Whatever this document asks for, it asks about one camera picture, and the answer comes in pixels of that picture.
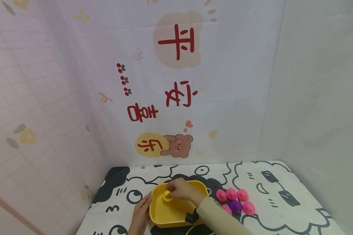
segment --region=teddy bear illustration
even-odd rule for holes
[[[174,158],[187,158],[191,149],[192,136],[189,134],[164,135],[169,142],[169,149],[161,151],[162,156],[171,155]]]

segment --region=leaf illustration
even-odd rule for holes
[[[18,143],[17,143],[17,141],[15,141],[14,139],[8,137],[8,138],[7,138],[7,143],[8,143],[12,148],[18,149]]]
[[[18,134],[18,133],[23,132],[25,129],[26,129],[25,124],[20,124],[20,125],[18,125],[18,127],[14,130],[13,133],[14,133],[14,134]]]
[[[10,5],[8,5],[6,2],[1,1],[1,3],[3,3],[4,7],[6,8],[6,10],[11,13],[12,15],[15,15],[13,9],[10,7]]]

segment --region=grid pattern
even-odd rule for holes
[[[11,7],[15,16],[0,1],[0,197],[44,233],[73,234],[90,206],[82,191],[98,189],[104,160],[38,6]],[[22,123],[35,143],[13,133]]]

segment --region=red chinese character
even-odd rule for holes
[[[180,49],[182,48],[183,50],[187,50],[186,46],[180,46],[181,43],[189,43],[190,44],[190,52],[194,52],[195,48],[195,43],[194,43],[194,33],[193,33],[193,28],[190,29],[190,37],[188,39],[180,39],[179,38],[179,25],[176,24],[174,25],[174,30],[175,30],[175,39],[169,39],[169,40],[160,40],[158,41],[158,44],[174,44],[176,45],[176,60],[180,59]],[[188,30],[182,30],[181,35],[184,35],[188,32]]]
[[[183,104],[183,106],[189,107],[191,106],[191,87],[188,85],[188,81],[183,81],[180,84],[181,85],[187,84],[187,104]],[[166,99],[167,107],[169,106],[170,99],[176,102],[176,106],[179,106],[179,101],[180,101],[179,95],[184,96],[184,94],[177,89],[177,82],[174,82],[174,89],[172,89],[169,92],[165,91],[165,94],[167,96],[167,99]],[[193,96],[195,96],[196,94],[198,94],[198,91],[194,91],[192,93]]]
[[[130,109],[134,109],[135,114],[136,114],[136,119],[132,117],[132,114],[130,112]],[[135,103],[135,105],[128,106],[127,107],[128,115],[131,121],[139,121],[143,122],[143,118],[156,118],[155,114],[158,113],[158,110],[154,109],[154,105],[151,107],[142,107],[141,109],[139,108],[139,104]]]
[[[156,139],[150,139],[148,145],[137,144],[137,146],[139,146],[139,147],[141,147],[141,148],[146,148],[146,149],[144,149],[144,152],[149,151],[149,148],[148,148],[148,147],[150,147],[151,150],[152,150],[152,152],[154,152],[153,146],[155,146],[155,144],[153,144],[153,142],[157,142],[158,146],[159,146],[161,149],[163,149],[162,144],[161,144],[158,140],[156,140]]]

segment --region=heart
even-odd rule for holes
[[[29,0],[13,0],[13,4],[19,8],[22,8],[24,10],[27,10],[27,4],[29,3]]]
[[[186,127],[188,127],[188,128],[193,127],[193,125],[192,125],[192,123],[191,123],[190,120],[188,120],[188,121],[186,122]]]
[[[209,136],[214,139],[216,138],[217,131],[209,131]]]

